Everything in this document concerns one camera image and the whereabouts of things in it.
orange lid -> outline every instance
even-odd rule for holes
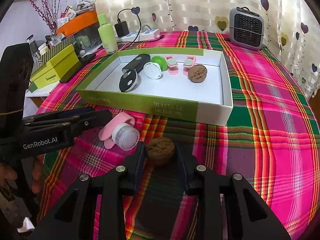
[[[64,36],[68,37],[96,22],[98,22],[96,11],[85,12],[62,25],[57,29],[56,33],[62,33]]]

rubber band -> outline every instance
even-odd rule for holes
[[[0,113],[0,115],[8,115],[8,114],[14,114],[14,113],[17,113],[17,112],[21,112],[23,111],[24,108],[20,109],[20,110],[17,110],[17,111],[12,111],[12,112],[8,112],[8,113]]]

metal screw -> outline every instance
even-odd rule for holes
[[[205,170],[206,170],[206,167],[203,166],[203,165],[198,165],[198,166],[197,166],[197,170],[198,170],[198,171],[205,171]]]
[[[80,179],[81,181],[86,181],[87,179],[89,179],[89,175],[88,175],[88,174],[82,174],[82,175],[79,177],[79,179]]]
[[[233,174],[233,178],[236,179],[236,180],[241,180],[242,179],[242,175],[239,174],[239,173],[235,173],[235,174]]]
[[[116,171],[123,172],[123,171],[125,171],[125,167],[120,165],[120,166],[116,167]]]

curtain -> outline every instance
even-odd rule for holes
[[[229,12],[248,7],[264,18],[265,44],[297,81],[307,99],[319,88],[320,26],[304,0],[96,0],[97,13],[107,13],[111,24],[124,8],[139,12],[142,25],[161,31],[229,33]],[[137,17],[127,10],[120,19],[130,31],[139,29]]]

portable heater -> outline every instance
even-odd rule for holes
[[[230,11],[230,41],[240,47],[259,50],[264,33],[263,18],[247,7],[234,8]]]

